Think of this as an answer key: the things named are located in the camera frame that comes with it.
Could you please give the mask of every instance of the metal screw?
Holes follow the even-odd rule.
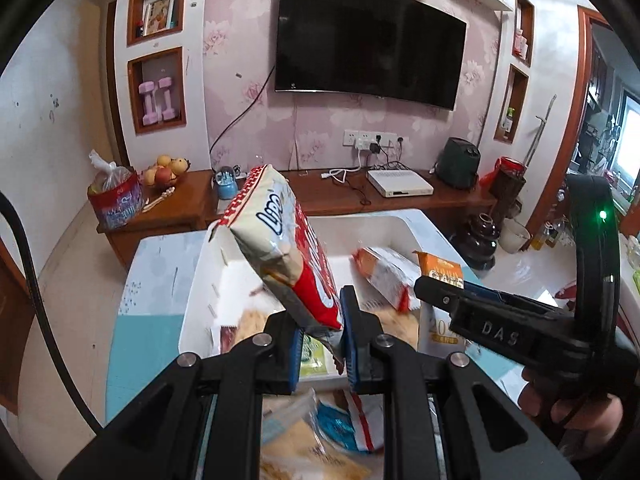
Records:
[[[449,356],[449,359],[451,360],[451,364],[457,366],[458,368],[464,368],[470,362],[469,356],[463,354],[462,352],[454,352]]]
[[[194,354],[193,352],[185,352],[178,355],[177,362],[178,366],[181,366],[182,368],[190,368],[194,364],[196,364],[197,360],[198,356],[196,354]]]
[[[271,344],[271,341],[273,341],[273,338],[265,332],[260,332],[254,335],[251,341],[253,341],[256,346],[268,346]]]
[[[389,348],[394,345],[394,340],[389,334],[380,334],[376,336],[376,343],[382,348]]]

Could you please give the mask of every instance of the human hand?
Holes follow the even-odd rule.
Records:
[[[529,381],[518,398],[522,411],[534,422],[543,415],[545,398],[536,390],[535,372],[524,368],[522,378]],[[577,400],[558,400],[551,407],[551,420],[558,424],[571,412]],[[622,402],[607,394],[605,397],[588,399],[572,419],[565,425],[567,430],[585,431],[582,449],[574,459],[588,458],[600,452],[613,438],[622,422]]]

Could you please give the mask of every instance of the white charging cable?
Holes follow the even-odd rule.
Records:
[[[346,168],[339,168],[334,170],[329,170],[327,173],[322,173],[320,175],[321,178],[329,178],[331,177],[336,182],[340,182],[340,184],[344,184],[344,181],[347,180],[347,173],[352,173],[355,171],[360,171],[362,169],[362,161],[360,160],[360,152],[362,150],[358,150],[358,167],[353,170],[347,170]]]

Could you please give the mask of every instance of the electrical outlet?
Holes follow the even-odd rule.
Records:
[[[367,136],[367,139],[371,139],[370,142],[376,142],[377,136],[380,136],[380,146],[383,148],[394,148],[398,136],[389,132],[358,132],[358,136]]]
[[[383,148],[395,148],[396,142],[398,142],[398,136],[389,132],[380,134],[380,146]]]
[[[370,132],[358,132],[358,136],[356,137],[356,149],[357,150],[368,150],[369,146],[372,142],[375,142],[376,136],[372,135]]]
[[[357,130],[345,130],[344,137],[342,138],[343,146],[354,146],[356,143],[356,138],[358,137]]]

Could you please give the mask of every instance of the red container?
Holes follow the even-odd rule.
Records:
[[[494,178],[500,169],[515,178],[524,176],[524,172],[527,171],[527,167],[521,162],[514,158],[509,158],[508,156],[502,156],[495,161],[494,170],[487,173],[479,180],[480,186],[491,187],[491,184],[494,182]]]
[[[142,209],[142,188],[135,171],[119,186],[104,193],[91,194],[87,189],[89,202],[104,229],[122,227]]]

